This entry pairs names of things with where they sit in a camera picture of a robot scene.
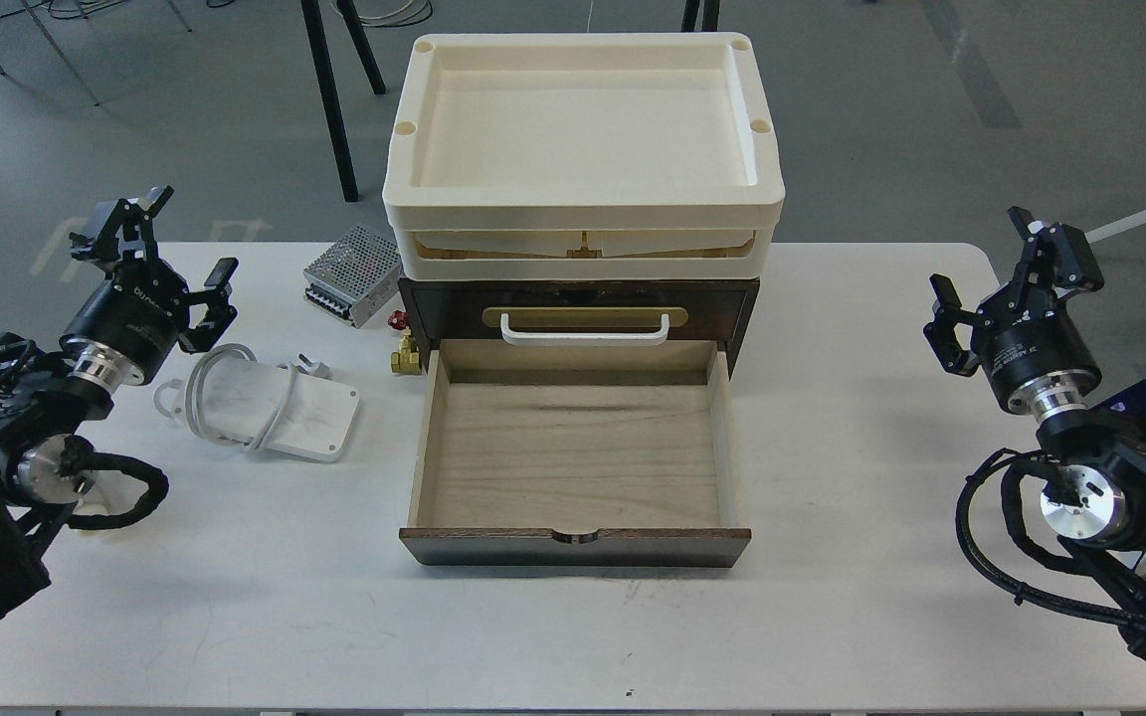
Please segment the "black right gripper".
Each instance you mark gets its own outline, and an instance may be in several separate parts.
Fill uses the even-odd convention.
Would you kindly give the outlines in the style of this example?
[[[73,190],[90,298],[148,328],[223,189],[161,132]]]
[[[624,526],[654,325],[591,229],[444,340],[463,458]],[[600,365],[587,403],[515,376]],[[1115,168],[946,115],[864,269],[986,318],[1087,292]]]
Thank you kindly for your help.
[[[1037,221],[1027,208],[1007,217],[1025,239],[1013,280],[981,302],[979,313],[963,308],[952,280],[933,273],[933,318],[923,335],[945,373],[970,377],[983,367],[1002,411],[1030,414],[1025,385],[1051,373],[1076,381],[1088,395],[1101,379],[1094,357],[1065,309],[1080,291],[1098,291],[1105,277],[1085,233],[1069,225]],[[964,349],[956,326],[973,326]]]

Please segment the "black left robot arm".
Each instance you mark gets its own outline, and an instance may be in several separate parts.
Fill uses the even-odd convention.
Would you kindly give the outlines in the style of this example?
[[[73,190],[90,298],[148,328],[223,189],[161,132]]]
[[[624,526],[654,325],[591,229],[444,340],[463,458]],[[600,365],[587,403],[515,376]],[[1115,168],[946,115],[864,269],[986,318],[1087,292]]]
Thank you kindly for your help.
[[[167,497],[159,469],[99,453],[77,430],[108,417],[119,386],[154,380],[173,346],[206,352],[236,318],[235,258],[219,260],[199,291],[160,259],[154,217],[172,192],[104,200],[72,234],[70,253],[105,278],[58,351],[0,336],[0,620],[50,584],[44,553],[61,529],[121,529]]]

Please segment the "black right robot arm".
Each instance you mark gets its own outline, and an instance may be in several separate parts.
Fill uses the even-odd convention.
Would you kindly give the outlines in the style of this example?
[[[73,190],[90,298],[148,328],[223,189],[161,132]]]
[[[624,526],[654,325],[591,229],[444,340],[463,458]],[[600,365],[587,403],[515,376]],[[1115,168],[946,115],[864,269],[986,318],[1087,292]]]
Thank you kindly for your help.
[[[1013,277],[964,309],[952,281],[929,280],[936,302],[923,335],[943,370],[984,372],[1002,411],[1037,420],[1036,451],[992,453],[967,477],[955,532],[970,565],[1017,603],[1110,623],[1146,662],[1146,380],[1096,406],[1101,379],[1065,304],[1100,290],[1104,276],[1085,233],[1008,210],[1022,236]],[[978,546],[970,508],[988,477],[1000,474],[1007,535],[1047,571],[1086,576],[1110,606],[1033,588],[1000,571]]]

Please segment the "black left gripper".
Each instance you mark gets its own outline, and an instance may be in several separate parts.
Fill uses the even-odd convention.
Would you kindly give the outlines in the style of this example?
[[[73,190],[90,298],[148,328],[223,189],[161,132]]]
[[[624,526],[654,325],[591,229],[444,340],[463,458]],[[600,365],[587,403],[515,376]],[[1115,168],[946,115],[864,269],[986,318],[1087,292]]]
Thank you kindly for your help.
[[[229,302],[237,258],[218,259],[201,291],[160,260],[154,218],[173,194],[164,184],[146,198],[101,200],[83,231],[69,234],[77,262],[113,269],[61,335],[61,349],[73,359],[91,346],[118,354],[129,367],[124,384],[154,381],[173,345],[188,354],[213,349],[238,314]]]

